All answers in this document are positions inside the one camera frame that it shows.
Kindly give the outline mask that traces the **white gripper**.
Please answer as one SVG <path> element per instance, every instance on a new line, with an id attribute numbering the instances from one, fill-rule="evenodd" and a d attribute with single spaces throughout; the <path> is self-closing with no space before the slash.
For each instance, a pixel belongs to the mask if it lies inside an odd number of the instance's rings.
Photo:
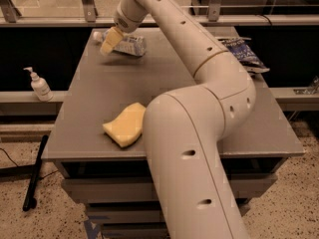
<path id="1" fill-rule="evenodd" d="M 121 0 L 114 14 L 115 27 L 104 38 L 100 52 L 109 55 L 124 39 L 124 33 L 132 33 L 143 23 L 149 12 L 136 0 Z"/>

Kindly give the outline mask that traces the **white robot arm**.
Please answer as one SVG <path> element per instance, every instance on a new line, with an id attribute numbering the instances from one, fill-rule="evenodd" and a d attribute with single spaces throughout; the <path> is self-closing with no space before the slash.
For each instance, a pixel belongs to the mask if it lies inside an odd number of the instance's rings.
<path id="1" fill-rule="evenodd" d="M 152 16 L 194 85 L 153 99 L 143 121 L 149 168 L 170 239 L 250 239 L 217 143 L 251 114 L 256 89 L 247 71 L 173 0 L 122 0 L 105 54 Z"/>

